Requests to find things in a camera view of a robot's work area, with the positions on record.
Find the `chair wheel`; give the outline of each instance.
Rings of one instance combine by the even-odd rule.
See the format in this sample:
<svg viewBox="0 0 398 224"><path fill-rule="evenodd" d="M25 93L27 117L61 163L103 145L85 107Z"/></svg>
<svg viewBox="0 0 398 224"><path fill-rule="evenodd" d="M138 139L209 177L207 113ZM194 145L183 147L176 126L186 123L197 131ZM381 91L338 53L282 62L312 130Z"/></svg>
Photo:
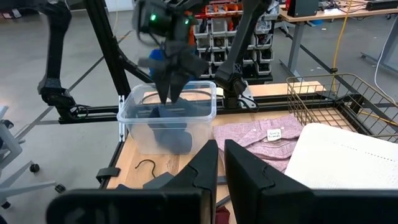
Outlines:
<svg viewBox="0 0 398 224"><path fill-rule="evenodd" d="M9 202L6 202L4 204L1 205L2 208L7 209L11 206L11 204Z"/></svg>
<svg viewBox="0 0 398 224"><path fill-rule="evenodd" d="M66 191L67 189L65 188L64 185L62 184L58 184L57 186L55 186L55 191L57 191L58 193L63 193L64 191Z"/></svg>
<svg viewBox="0 0 398 224"><path fill-rule="evenodd" d="M36 173L40 170L40 166L38 164L32 164L32 165L30 165L29 170L32 173Z"/></svg>

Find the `chair leg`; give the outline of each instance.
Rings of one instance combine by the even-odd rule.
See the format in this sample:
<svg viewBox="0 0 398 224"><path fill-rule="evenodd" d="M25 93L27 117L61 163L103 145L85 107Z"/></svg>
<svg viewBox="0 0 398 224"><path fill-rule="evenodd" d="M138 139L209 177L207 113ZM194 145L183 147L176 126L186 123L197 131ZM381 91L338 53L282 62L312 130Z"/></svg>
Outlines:
<svg viewBox="0 0 398 224"><path fill-rule="evenodd" d="M39 184L32 184L27 187L10 187L10 188L6 188L6 189L0 189L0 195L2 198L8 198L11 196L20 195L20 194L27 193L27 192L40 190L40 189L44 189L44 188L51 187L51 186L56 186L56 184L57 183L55 181L51 181L51 182L45 182L45 183L39 183Z"/></svg>
<svg viewBox="0 0 398 224"><path fill-rule="evenodd" d="M0 184L0 189L5 187L10 187L32 164L33 162L29 161L26 165L21 167L17 172L8 177L3 183Z"/></svg>

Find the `black bracket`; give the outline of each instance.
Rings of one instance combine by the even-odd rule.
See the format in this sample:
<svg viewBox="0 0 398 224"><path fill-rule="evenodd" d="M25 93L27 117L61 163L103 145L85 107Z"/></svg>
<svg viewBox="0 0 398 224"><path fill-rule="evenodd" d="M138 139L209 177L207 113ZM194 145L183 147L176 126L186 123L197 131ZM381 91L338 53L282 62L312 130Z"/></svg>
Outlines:
<svg viewBox="0 0 398 224"><path fill-rule="evenodd" d="M98 171L97 178L99 183L102 183L102 181L105 178L110 178L110 177L117 177L120 173L120 168L116 167L107 167L107 168L102 168Z"/></svg>

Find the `clothing tag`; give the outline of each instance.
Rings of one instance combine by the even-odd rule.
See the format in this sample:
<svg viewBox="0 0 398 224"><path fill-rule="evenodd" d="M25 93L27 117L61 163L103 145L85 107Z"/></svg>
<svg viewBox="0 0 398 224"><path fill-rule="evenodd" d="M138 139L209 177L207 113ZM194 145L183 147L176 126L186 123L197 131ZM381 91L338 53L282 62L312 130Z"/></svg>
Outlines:
<svg viewBox="0 0 398 224"><path fill-rule="evenodd" d="M282 138L282 131L280 129L268 129L267 130L267 140L276 141Z"/></svg>

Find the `pink shirt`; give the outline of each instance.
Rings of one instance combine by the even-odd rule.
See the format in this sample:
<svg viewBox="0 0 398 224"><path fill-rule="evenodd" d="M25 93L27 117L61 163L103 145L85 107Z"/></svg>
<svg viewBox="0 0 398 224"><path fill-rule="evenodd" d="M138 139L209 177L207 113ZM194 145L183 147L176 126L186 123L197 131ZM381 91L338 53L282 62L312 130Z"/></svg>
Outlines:
<svg viewBox="0 0 398 224"><path fill-rule="evenodd" d="M268 141L268 129L280 129L282 139ZM302 129L302 125L291 114L276 119L215 126L213 134L223 162L224 142L232 139L269 165L284 172Z"/></svg>

